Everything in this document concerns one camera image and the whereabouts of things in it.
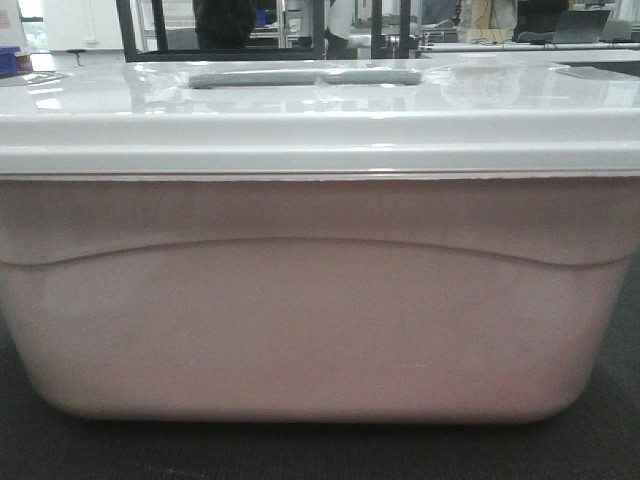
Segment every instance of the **blue object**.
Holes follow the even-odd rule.
[[[18,73],[18,59],[16,53],[20,51],[20,47],[0,47],[0,74]]]
[[[264,27],[266,24],[267,24],[267,11],[258,10],[258,15],[256,17],[256,27]]]

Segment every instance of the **white plastic lid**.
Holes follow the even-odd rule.
[[[38,84],[0,82],[0,176],[640,176],[638,87],[613,72],[486,55],[449,65],[84,67]]]

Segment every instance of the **dark table surface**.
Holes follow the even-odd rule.
[[[33,392],[0,320],[0,479],[640,480],[640,256],[589,386],[523,426],[97,422]]]

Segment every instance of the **window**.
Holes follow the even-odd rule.
[[[32,52],[49,50],[47,35],[44,31],[42,0],[18,0],[20,20],[27,46]]]

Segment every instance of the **gray handle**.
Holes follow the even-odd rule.
[[[189,78],[189,88],[210,89],[221,87],[264,87],[314,85],[419,85],[420,70],[405,69],[301,69],[252,70],[221,73],[203,73]]]

